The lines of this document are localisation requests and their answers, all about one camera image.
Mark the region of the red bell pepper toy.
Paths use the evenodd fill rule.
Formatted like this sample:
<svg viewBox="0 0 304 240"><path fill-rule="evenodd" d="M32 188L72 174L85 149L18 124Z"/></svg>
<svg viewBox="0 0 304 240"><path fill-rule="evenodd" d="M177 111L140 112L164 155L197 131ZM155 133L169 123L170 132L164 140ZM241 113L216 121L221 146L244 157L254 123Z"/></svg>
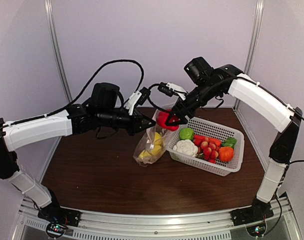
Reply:
<svg viewBox="0 0 304 240"><path fill-rule="evenodd" d="M156 117L156 122L161 128L172 132L176 131L179 128L179 125L178 124L170 125L170 124L178 121L179 119L177 118L176 115L169 115L169 113L163 111L160 111Z"/></svg>

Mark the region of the yellow lemon toy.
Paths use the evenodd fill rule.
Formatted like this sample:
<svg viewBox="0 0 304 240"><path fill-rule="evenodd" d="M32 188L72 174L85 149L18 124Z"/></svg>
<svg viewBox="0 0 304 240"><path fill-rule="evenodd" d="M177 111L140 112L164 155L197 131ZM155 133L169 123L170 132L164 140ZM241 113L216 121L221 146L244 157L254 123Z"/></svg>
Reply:
<svg viewBox="0 0 304 240"><path fill-rule="evenodd" d="M152 150L155 150L155 151L160 151L163 149L163 139L162 139L162 136L156 132L155 133L155 137L154 137L154 142L153 142L153 148Z"/></svg>

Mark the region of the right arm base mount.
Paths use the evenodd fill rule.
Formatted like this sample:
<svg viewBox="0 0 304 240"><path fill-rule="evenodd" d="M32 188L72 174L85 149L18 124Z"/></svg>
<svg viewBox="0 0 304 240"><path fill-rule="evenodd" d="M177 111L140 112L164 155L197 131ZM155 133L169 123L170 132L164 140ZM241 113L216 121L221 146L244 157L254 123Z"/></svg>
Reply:
<svg viewBox="0 0 304 240"><path fill-rule="evenodd" d="M251 237L262 237L267 231L266 219L274 216L271 208L262 211L258 207L238 208L230 212L234 226L246 227Z"/></svg>

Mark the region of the orange carrot toy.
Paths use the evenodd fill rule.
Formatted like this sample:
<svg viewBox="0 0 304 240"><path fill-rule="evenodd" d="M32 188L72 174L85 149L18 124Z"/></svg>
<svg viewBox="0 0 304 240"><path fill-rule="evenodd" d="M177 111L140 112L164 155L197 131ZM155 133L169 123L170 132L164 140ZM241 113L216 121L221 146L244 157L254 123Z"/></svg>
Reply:
<svg viewBox="0 0 304 240"><path fill-rule="evenodd" d="M213 138L213 137L207 137L207 136L201 136L201 135L194 135L194 139L199 139L202 141L207 141L207 142L213 142L217 147L220 147L222 142L219 139Z"/></svg>

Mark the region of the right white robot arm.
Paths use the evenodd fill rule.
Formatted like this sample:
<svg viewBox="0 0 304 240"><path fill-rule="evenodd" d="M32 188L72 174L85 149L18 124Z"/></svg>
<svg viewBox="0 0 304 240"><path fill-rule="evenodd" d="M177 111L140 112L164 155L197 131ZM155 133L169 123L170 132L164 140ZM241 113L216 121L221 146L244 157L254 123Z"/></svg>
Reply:
<svg viewBox="0 0 304 240"><path fill-rule="evenodd" d="M175 94L179 97L169 113L171 117L176 115L178 121L171 122L167 118L167 125L186 124L188 119L194 117L197 108L205 106L215 97L229 94L259 113L278 132L270 147L270 162L264 178L248 209L248 217L258 221L267 213L271 199L285 179L290 165L294 163L291 158L301 122L304 121L303 112L299 107L293 108L283 102L234 65L213 68L203 57L197 57L186 64L184 70L196 87L191 92L186 92L176 84L165 84L170 96Z"/></svg>

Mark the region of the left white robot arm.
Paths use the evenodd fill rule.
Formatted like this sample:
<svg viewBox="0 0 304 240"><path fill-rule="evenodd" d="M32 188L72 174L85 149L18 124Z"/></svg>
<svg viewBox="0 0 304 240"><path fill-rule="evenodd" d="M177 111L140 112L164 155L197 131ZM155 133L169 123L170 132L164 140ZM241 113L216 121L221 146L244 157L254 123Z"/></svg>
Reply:
<svg viewBox="0 0 304 240"><path fill-rule="evenodd" d="M55 137L79 135L101 127L129 135L155 125L155 121L135 108L143 104L150 90L143 88L133 93L126 104L116 107L122 99L120 88L111 83L97 83L91 97L83 104L72 104L55 114L33 117L32 120L4 122L0 118L0 179L8 180L24 195L31 198L53 222L64 217L63 209L55 203L54 194L17 164L16 149Z"/></svg>

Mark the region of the clear dotted zip bag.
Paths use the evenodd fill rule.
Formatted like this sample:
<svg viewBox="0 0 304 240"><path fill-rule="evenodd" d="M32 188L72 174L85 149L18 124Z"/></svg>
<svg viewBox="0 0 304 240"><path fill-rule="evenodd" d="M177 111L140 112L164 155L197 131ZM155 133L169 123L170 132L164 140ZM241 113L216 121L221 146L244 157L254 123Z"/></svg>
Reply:
<svg viewBox="0 0 304 240"><path fill-rule="evenodd" d="M179 125L165 125L168 116L168 113L155 110L152 120L156 124L145 131L133 154L133 158L140 166L154 164L164 154L169 141L177 132Z"/></svg>

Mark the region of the green apple toy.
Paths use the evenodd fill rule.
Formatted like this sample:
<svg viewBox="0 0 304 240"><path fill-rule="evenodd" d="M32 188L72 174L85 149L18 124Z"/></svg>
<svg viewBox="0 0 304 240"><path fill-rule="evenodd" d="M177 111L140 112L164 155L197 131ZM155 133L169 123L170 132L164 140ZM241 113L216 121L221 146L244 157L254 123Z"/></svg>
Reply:
<svg viewBox="0 0 304 240"><path fill-rule="evenodd" d="M189 127L184 127L180 129L179 132L180 140L193 140L194 139L194 130Z"/></svg>

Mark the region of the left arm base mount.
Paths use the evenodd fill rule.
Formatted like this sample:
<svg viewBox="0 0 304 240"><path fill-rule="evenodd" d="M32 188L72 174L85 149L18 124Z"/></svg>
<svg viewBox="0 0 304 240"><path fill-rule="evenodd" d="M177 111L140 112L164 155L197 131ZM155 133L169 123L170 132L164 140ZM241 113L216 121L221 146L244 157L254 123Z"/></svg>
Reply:
<svg viewBox="0 0 304 240"><path fill-rule="evenodd" d="M62 237L69 227L77 227L79 225L81 212L78 210L71 210L66 208L39 208L37 217L48 222L45 227L45 233L52 239Z"/></svg>

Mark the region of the white cauliflower toy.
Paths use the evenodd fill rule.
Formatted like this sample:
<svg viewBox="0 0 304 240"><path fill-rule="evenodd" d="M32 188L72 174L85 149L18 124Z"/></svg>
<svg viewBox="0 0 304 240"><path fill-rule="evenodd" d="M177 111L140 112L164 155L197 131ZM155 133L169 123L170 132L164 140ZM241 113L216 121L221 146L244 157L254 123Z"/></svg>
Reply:
<svg viewBox="0 0 304 240"><path fill-rule="evenodd" d="M173 146L173 150L191 157L195 157L198 153L198 147L189 139L178 141Z"/></svg>

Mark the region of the green leafy vegetable toy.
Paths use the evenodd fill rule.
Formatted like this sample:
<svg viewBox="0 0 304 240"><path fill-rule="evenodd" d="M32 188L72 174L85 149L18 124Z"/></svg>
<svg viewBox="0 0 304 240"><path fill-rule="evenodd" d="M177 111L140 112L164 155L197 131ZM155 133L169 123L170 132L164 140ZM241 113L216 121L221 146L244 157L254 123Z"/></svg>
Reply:
<svg viewBox="0 0 304 240"><path fill-rule="evenodd" d="M234 137L229 137L225 141L221 143L221 147L230 147L230 148L235 148L235 145L237 143L237 139Z"/></svg>

